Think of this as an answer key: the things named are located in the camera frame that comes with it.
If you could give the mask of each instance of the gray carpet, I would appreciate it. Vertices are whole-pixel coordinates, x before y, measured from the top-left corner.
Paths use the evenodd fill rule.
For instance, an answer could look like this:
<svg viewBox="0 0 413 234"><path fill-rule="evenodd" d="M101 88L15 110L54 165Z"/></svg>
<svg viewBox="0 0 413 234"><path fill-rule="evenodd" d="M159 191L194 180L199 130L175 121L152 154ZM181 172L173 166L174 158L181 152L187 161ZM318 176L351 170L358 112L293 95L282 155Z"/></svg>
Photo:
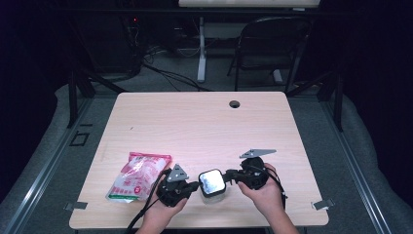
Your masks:
<svg viewBox="0 0 413 234"><path fill-rule="evenodd" d="M153 66L173 71L196 80L198 56L179 57L171 54L157 54L153 57ZM233 91L234 75L227 77L230 58L214 58L207 61L206 82L203 87L214 91ZM268 74L248 74L243 82L271 83ZM154 71L142 68L134 78L117 82L120 87L132 92L195 92L196 89L177 82L167 81ZM24 225L22 233L74 233L68 226L71 212L63 209L67 202L77 201L94 152L97 148L111 108L115 101L113 92L94 83L98 95L92 100L85 115L82 116L74 132L88 133L84 146L70 146L67 142L62 150L62 159L44 191L33 213ZM279 91L283 87L243 88L241 91ZM323 199L333 199L336 206L329 211L329 223L321 227L309 227L308 233L376 233L369 213L357 191L349 173L344 151L337 139L328 114L315 98L317 87L301 97L292 97L289 103L303 139L304 146L314 170ZM53 123L32 160L22 173L19 181L0 205L1 229L3 233L19 208L36 176L43 165L52 157L60 139L66 133L68 123L67 87L56 92L58 108ZM357 156L363 173L377 198L383 215L393 233L413 233L413 212L389 188L386 179L377 169L374 147L368 132L352 103L345 98L343 109L343 127L346 139ZM233 233L234 230L168 230L166 233ZM265 233L263 229L237 230L238 233ZM122 233L122 230L82 230L79 233Z"/></svg>

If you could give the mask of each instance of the pink and white packaging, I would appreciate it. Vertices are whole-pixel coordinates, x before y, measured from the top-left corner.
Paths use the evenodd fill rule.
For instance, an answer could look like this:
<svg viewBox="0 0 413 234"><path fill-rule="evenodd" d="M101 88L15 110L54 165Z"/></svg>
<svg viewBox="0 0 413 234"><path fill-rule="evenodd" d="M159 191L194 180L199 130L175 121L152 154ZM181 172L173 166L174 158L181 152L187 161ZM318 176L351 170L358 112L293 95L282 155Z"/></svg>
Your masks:
<svg viewBox="0 0 413 234"><path fill-rule="evenodd" d="M106 198L117 202L143 201L149 197L152 183L172 160L170 155L131 152Z"/></svg>

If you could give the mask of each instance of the table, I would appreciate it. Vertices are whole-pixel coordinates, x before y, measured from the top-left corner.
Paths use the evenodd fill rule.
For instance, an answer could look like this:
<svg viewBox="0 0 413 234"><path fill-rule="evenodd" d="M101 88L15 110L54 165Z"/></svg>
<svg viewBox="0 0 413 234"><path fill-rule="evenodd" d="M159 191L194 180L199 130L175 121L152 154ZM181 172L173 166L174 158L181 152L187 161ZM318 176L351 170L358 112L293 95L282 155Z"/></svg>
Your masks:
<svg viewBox="0 0 413 234"><path fill-rule="evenodd" d="M240 106L233 108L230 101ZM74 229L126 228L144 202L114 203L105 195L130 151L169 154L190 177L212 169L240 169L250 148L277 149L263 160L274 165L288 199L286 212L297 226L325 225L325 210L312 168L284 93L123 93L115 102L78 202ZM264 227L269 224L237 185L227 184L223 201L205 205L201 189L168 228Z"/></svg>
<svg viewBox="0 0 413 234"><path fill-rule="evenodd" d="M292 8L303 11L305 8L317 8L320 0L179 0L179 7L186 8ZM197 80L203 83L206 79L207 55L205 50L205 28L207 28L204 18L200 18L200 62L198 66ZM217 36L228 32L228 23L218 26ZM232 29L234 38L241 34L244 24L237 24Z"/></svg>

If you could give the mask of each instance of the person's left hand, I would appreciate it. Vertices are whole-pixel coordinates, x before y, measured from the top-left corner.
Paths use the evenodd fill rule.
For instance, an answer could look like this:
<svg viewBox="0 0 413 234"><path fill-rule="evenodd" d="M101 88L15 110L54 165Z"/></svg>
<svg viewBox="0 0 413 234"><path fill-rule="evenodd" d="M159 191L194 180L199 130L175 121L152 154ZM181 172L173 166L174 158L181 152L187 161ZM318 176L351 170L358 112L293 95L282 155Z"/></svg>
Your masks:
<svg viewBox="0 0 413 234"><path fill-rule="evenodd" d="M152 204L158 200L156 195L156 190L152 196L149 204ZM167 207L161 201L157 201L151 208L146 211L143 216L143 222L140 228L137 230L136 234L159 234L161 233L169 224L172 217L182 211L185 206L187 198L182 199L176 204L175 207Z"/></svg>

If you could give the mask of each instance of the person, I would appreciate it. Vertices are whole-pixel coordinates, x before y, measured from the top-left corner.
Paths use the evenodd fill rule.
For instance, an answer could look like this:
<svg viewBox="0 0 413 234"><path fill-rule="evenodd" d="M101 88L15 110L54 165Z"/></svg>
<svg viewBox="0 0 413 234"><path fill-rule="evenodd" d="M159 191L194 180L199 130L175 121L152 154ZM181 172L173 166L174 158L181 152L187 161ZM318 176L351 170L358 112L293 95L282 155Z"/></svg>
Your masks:
<svg viewBox="0 0 413 234"><path fill-rule="evenodd" d="M276 171L268 163L264 164L266 168ZM238 182L238 187L242 193L252 200L257 210L265 216L271 228L276 234L296 234L298 233L291 219L282 207L280 189L277 184L268 179L267 183L258 190L251 190L242 182ZM152 197L151 203L156 201L157 197ZM188 199L182 199L175 207L167 207L161 202L155 203L143 217L142 225L136 234L160 234L169 224L174 215L178 214L185 207Z"/></svg>

